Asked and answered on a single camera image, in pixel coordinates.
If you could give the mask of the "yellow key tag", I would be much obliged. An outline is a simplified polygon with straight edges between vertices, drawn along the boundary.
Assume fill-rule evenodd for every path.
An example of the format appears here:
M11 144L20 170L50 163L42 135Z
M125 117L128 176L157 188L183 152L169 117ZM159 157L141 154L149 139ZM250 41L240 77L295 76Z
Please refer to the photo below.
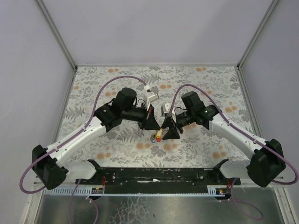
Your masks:
M158 131L156 132L156 138L158 138L158 139L161 138L162 133L163 133L163 130L162 130L162 129L158 130Z

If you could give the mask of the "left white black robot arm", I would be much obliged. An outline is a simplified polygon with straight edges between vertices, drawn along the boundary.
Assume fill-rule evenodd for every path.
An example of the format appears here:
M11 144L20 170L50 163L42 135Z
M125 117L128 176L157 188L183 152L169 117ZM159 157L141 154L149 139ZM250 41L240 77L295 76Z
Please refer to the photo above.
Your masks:
M137 122L140 130L160 130L154 116L152 102L159 98L145 86L143 103L136 103L137 93L123 88L115 98L97 108L91 118L75 131L48 147L36 146L32 150L32 170L48 190L65 180L91 179L96 173L89 161L69 163L69 159L85 144L119 126L123 120Z

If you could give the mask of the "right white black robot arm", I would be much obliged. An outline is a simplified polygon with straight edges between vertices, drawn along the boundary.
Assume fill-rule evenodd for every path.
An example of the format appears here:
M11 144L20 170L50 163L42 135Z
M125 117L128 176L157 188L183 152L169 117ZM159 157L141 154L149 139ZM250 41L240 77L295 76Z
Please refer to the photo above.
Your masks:
M221 162L220 172L226 178L249 178L260 187L267 187L286 165L281 158L281 144L272 139L267 141L243 129L220 113L214 105L205 106L194 91L182 96L185 111L176 114L171 104L164 104L161 113L165 116L162 129L168 129L163 140L179 139L183 127L195 123L211 130L240 149L247 159Z

